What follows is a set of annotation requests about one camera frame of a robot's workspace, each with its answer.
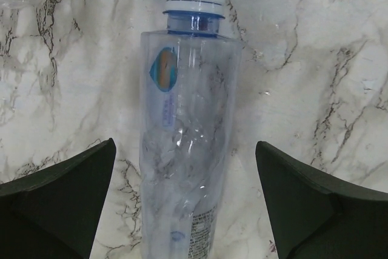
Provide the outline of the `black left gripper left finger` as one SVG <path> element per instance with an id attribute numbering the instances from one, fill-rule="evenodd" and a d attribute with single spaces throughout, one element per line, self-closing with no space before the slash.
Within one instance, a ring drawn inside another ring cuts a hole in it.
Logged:
<path id="1" fill-rule="evenodd" d="M 1 258 L 89 258 L 112 177 L 112 139 L 1 185 Z"/>

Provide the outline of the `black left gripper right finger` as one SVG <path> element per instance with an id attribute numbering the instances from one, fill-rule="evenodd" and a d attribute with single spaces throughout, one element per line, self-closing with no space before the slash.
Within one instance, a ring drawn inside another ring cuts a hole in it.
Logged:
<path id="1" fill-rule="evenodd" d="M 255 156 L 279 258 L 387 258 L 387 193 L 331 176 L 264 141 Z"/>

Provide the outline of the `clear blue-tinted plastic bottle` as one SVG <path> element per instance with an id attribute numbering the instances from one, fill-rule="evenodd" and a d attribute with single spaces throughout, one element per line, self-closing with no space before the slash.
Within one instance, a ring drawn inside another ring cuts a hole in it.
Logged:
<path id="1" fill-rule="evenodd" d="M 165 30 L 141 35 L 143 258 L 210 255 L 242 53 L 221 20 L 170 10 Z"/>

